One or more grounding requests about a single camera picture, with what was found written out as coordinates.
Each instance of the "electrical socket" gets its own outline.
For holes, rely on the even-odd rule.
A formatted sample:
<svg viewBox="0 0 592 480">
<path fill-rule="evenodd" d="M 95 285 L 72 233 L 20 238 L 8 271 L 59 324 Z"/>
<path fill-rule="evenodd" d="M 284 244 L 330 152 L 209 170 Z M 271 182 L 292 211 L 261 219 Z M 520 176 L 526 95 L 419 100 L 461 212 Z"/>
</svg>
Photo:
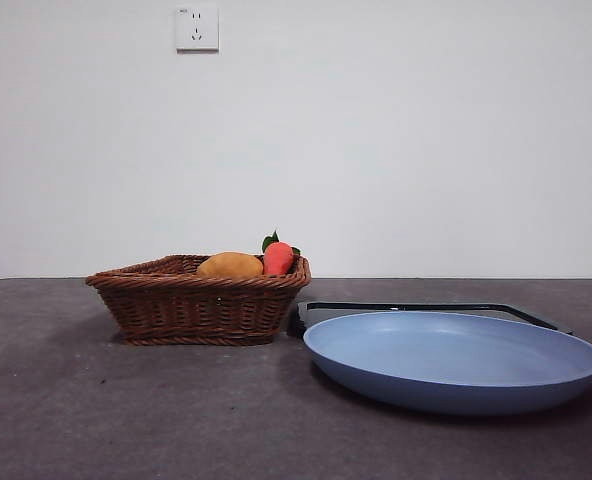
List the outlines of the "electrical socket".
<svg viewBox="0 0 592 480">
<path fill-rule="evenodd" d="M 176 8 L 176 50 L 218 50 L 218 7 L 207 3 Z"/>
</svg>

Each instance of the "dark gray tablecloth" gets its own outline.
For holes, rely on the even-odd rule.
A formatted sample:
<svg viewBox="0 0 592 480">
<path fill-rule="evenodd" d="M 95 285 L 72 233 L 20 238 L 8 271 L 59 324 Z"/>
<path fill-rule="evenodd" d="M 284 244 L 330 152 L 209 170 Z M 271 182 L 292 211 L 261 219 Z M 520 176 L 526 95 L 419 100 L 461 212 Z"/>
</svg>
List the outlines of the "dark gray tablecloth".
<svg viewBox="0 0 592 480">
<path fill-rule="evenodd" d="M 592 280 L 315 279 L 298 300 L 500 302 L 592 342 Z M 592 479 L 592 388 L 458 418 L 328 380 L 301 340 L 131 347 L 82 279 L 0 280 L 0 479 Z"/>
</svg>

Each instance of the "wicker basket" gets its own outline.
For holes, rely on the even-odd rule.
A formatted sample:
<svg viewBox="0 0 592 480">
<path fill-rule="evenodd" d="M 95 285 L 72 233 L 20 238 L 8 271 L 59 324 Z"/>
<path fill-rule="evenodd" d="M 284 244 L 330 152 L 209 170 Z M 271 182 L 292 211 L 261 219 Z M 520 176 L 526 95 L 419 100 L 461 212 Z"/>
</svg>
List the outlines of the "wicker basket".
<svg viewBox="0 0 592 480">
<path fill-rule="evenodd" d="M 270 343 L 298 291 L 311 281 L 297 256 L 286 275 L 202 278 L 206 255 L 160 260 L 87 277 L 132 345 Z"/>
</svg>

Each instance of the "blue plate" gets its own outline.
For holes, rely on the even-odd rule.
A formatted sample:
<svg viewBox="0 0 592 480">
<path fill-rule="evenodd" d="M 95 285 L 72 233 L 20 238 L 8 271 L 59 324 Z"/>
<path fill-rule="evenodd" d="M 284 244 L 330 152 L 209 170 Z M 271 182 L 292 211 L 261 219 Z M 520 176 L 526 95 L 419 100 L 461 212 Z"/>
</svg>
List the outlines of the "blue plate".
<svg viewBox="0 0 592 480">
<path fill-rule="evenodd" d="M 314 362 L 382 402 L 459 415 L 554 407 L 592 382 L 592 345 L 547 328 L 476 315 L 362 313 L 309 328 Z"/>
</svg>

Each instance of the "black tray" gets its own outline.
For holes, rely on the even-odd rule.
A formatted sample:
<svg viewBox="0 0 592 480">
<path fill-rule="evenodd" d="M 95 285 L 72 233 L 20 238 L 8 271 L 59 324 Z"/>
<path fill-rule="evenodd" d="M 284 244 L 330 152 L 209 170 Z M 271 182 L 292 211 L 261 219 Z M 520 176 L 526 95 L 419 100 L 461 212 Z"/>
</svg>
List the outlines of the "black tray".
<svg viewBox="0 0 592 480">
<path fill-rule="evenodd" d="M 300 302 L 293 311 L 287 325 L 287 334 L 302 337 L 312 325 L 323 320 L 352 315 L 354 313 L 384 311 L 429 311 L 468 313 L 481 316 L 531 323 L 539 327 L 558 330 L 572 335 L 571 329 L 543 320 L 531 313 L 519 310 L 511 305 L 500 303 L 355 303 L 355 302 Z"/>
</svg>

